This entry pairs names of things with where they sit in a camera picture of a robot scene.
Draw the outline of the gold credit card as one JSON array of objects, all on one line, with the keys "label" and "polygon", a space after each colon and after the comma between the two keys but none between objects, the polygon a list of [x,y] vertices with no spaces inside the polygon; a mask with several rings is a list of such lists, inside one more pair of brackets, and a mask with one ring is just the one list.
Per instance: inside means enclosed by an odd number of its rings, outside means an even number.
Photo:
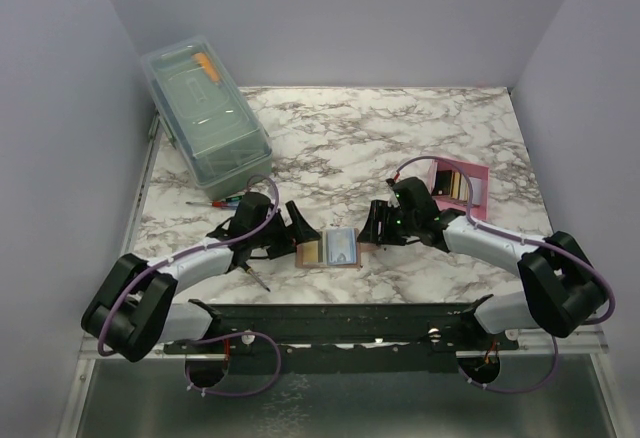
[{"label": "gold credit card", "polygon": [[302,263],[304,265],[315,265],[321,263],[322,259],[321,241],[308,242],[302,245]]}]

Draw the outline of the tan leather card holder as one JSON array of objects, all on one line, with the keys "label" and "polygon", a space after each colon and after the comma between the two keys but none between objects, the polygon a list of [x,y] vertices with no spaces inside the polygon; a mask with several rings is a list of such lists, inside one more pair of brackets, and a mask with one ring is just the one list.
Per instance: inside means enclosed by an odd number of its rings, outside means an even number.
[{"label": "tan leather card holder", "polygon": [[295,265],[302,269],[360,268],[362,249],[357,228],[331,228],[320,239],[297,246]]}]

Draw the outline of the silver VIP credit card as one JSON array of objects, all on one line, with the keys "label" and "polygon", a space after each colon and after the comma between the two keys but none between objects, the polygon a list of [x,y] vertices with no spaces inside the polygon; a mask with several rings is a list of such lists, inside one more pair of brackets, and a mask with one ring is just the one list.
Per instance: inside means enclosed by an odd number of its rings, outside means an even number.
[{"label": "silver VIP credit card", "polygon": [[326,263],[329,266],[352,265],[357,262],[354,228],[331,229],[325,235]]}]

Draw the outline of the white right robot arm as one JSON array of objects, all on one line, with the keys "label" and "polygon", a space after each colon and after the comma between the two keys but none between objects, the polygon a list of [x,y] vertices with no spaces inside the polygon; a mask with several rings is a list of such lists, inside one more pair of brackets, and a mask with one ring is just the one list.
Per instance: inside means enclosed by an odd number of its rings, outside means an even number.
[{"label": "white right robot arm", "polygon": [[481,260],[521,282],[519,292],[482,298],[471,306],[459,328],[467,347],[483,349],[511,329],[540,328],[566,338],[594,323],[594,313],[610,299],[610,289],[571,235],[527,237],[476,221],[461,210],[441,210],[415,177],[389,185],[392,200],[372,201],[358,242],[406,246],[416,240]]}]

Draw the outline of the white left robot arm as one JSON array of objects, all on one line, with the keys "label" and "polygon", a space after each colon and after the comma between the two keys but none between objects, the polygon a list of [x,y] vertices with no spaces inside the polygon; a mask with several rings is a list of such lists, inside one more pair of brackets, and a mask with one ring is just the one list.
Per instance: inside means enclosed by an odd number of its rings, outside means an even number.
[{"label": "white left robot arm", "polygon": [[321,234],[293,201],[285,203],[287,224],[276,202],[248,192],[235,213],[198,244],[172,256],[145,260],[119,257],[81,318],[83,331],[98,340],[102,356],[118,354],[130,362],[144,358],[162,342],[188,340],[201,353],[214,351],[220,326],[202,305],[178,305],[174,297],[214,276],[243,268],[256,249],[270,260],[294,253]]}]

